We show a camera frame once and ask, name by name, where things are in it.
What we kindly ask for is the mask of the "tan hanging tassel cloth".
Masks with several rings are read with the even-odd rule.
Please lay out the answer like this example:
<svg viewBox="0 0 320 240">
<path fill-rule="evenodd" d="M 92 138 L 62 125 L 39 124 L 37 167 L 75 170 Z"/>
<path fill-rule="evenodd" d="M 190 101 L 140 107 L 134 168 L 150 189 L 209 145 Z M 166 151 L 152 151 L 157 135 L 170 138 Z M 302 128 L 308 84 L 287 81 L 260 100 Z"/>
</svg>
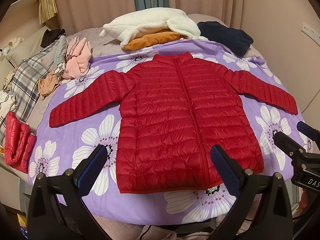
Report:
<svg viewBox="0 0 320 240">
<path fill-rule="evenodd" d="M 58 13 L 55 0 L 39 0 L 39 24 L 45 23 Z"/>
</svg>

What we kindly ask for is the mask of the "folded red puffer item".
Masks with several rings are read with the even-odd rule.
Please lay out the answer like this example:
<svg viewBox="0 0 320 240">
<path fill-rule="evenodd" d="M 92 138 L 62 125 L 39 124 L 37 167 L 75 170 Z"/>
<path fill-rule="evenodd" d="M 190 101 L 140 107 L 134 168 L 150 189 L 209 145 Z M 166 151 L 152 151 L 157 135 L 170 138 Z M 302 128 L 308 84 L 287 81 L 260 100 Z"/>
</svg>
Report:
<svg viewBox="0 0 320 240">
<path fill-rule="evenodd" d="M 28 163 L 36 137 L 30 126 L 17 119 L 14 112 L 6 116 L 4 160 L 10 167 L 28 173 Z"/>
</svg>

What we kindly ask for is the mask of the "red puffer jacket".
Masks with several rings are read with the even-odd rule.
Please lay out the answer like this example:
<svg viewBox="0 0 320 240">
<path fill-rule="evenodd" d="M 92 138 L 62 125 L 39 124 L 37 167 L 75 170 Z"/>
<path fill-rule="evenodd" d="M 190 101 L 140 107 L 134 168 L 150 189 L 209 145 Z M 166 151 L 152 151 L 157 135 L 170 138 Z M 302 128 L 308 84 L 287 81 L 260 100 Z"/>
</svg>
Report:
<svg viewBox="0 0 320 240">
<path fill-rule="evenodd" d="M 180 55 L 155 55 L 128 72 L 110 70 L 52 109 L 61 127 L 120 104 L 116 180 L 121 193 L 204 190 L 221 183 L 210 150 L 220 145 L 241 167 L 264 170 L 241 97 L 297 115 L 294 97 L 246 70 Z"/>
</svg>

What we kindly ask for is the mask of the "plaid grey garment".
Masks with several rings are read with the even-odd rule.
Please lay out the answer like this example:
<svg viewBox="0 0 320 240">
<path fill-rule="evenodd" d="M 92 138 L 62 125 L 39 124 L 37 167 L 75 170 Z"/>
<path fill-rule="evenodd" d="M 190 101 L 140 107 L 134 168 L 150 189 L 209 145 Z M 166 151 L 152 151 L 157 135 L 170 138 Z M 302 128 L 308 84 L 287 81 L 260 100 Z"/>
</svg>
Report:
<svg viewBox="0 0 320 240">
<path fill-rule="evenodd" d="M 34 56 L 23 59 L 12 79 L 4 81 L 1 98 L 13 101 L 10 110 L 22 122 L 27 121 L 40 97 L 39 79 L 44 79 L 55 69 L 54 56 L 57 45 L 58 41 L 55 41 Z"/>
</svg>

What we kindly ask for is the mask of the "white fleece garment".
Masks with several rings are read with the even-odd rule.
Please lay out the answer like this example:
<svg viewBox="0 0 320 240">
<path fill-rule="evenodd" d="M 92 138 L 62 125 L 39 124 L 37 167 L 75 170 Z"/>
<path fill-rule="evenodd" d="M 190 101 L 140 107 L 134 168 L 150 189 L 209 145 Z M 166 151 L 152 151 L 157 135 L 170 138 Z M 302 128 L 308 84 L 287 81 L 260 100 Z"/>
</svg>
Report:
<svg viewBox="0 0 320 240">
<path fill-rule="evenodd" d="M 206 40 L 197 24 L 184 11 L 174 8 L 149 8 L 121 15 L 103 25 L 99 36 L 120 41 L 121 48 L 135 38 L 169 29 L 192 40 Z"/>
</svg>

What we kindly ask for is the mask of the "pink garment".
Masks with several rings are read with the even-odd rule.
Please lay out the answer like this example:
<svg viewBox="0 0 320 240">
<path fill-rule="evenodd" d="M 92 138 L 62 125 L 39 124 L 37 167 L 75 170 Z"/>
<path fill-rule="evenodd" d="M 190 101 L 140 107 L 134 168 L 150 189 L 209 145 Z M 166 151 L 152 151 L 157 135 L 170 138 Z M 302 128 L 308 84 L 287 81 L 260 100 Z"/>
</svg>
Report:
<svg viewBox="0 0 320 240">
<path fill-rule="evenodd" d="M 92 48 L 87 38 L 79 40 L 73 38 L 66 51 L 66 68 L 62 77 L 64 79 L 78 79 L 85 76 L 89 71 Z"/>
</svg>

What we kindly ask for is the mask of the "orange folded garment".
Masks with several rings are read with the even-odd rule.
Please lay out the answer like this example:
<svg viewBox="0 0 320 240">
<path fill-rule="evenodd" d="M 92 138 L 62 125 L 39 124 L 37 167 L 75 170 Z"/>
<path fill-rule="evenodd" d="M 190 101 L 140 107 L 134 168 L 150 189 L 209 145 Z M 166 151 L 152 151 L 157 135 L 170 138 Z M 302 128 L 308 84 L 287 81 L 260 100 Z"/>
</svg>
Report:
<svg viewBox="0 0 320 240">
<path fill-rule="evenodd" d="M 140 38 L 135 38 L 124 46 L 124 50 L 140 50 L 156 44 L 165 44 L 180 39 L 186 39 L 185 35 L 181 35 L 169 29 L 163 29 L 153 34 L 146 34 Z"/>
</svg>

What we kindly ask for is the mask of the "navy folded garment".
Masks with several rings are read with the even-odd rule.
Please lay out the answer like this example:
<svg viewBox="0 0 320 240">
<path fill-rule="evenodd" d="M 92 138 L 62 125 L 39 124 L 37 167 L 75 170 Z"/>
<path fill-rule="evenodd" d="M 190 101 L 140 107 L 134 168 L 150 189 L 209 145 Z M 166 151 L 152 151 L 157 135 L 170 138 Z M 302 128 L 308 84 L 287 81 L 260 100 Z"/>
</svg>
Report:
<svg viewBox="0 0 320 240">
<path fill-rule="evenodd" d="M 244 57 L 254 40 L 245 31 L 226 27 L 217 21 L 199 22 L 201 35 L 228 47 L 233 54 Z"/>
</svg>

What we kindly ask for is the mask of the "black garment on pillow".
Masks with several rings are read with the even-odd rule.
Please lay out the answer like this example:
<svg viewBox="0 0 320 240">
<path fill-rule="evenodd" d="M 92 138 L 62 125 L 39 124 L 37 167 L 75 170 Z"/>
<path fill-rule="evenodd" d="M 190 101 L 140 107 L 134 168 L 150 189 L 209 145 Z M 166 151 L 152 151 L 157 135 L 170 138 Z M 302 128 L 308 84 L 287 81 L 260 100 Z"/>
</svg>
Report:
<svg viewBox="0 0 320 240">
<path fill-rule="evenodd" d="M 54 41 L 59 39 L 61 35 L 65 35 L 65 34 L 66 34 L 65 29 L 46 30 L 44 32 L 40 46 L 42 48 L 46 48 L 47 46 L 52 44 Z"/>
</svg>

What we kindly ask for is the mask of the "small tan garment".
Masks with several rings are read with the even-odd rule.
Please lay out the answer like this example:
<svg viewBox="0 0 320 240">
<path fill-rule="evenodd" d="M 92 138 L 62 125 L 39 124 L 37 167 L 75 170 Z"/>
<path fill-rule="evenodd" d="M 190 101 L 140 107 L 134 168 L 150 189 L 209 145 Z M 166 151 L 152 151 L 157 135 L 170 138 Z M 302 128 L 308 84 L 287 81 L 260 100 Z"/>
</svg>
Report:
<svg viewBox="0 0 320 240">
<path fill-rule="evenodd" d="M 46 97 L 52 94 L 52 92 L 54 92 L 59 85 L 60 83 L 58 77 L 54 72 L 48 73 L 44 79 L 39 79 L 38 93 L 40 98 L 44 100 Z"/>
</svg>

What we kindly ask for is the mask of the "white wall power strip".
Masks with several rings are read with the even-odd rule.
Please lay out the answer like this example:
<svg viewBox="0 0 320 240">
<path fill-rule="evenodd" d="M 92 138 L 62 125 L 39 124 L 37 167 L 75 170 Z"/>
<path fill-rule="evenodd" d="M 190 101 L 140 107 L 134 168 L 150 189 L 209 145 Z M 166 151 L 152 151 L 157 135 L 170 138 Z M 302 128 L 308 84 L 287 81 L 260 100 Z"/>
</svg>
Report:
<svg viewBox="0 0 320 240">
<path fill-rule="evenodd" d="M 320 46 L 320 35 L 315 30 L 313 30 L 310 26 L 308 26 L 306 23 L 303 23 L 301 31 L 310 37 L 315 43 L 317 43 Z"/>
</svg>

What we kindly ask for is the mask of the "beige pillow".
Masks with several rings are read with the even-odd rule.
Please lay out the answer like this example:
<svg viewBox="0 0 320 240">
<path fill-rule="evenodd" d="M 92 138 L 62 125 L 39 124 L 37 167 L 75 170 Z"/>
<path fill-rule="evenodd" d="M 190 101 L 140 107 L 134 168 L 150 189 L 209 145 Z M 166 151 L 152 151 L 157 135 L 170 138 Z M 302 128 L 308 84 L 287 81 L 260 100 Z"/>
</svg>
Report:
<svg viewBox="0 0 320 240">
<path fill-rule="evenodd" d="M 43 49 L 41 42 L 47 30 L 50 30 L 50 28 L 47 26 L 42 27 L 8 53 L 7 60 L 14 68 L 16 68 L 23 59 L 28 59 Z"/>
</svg>

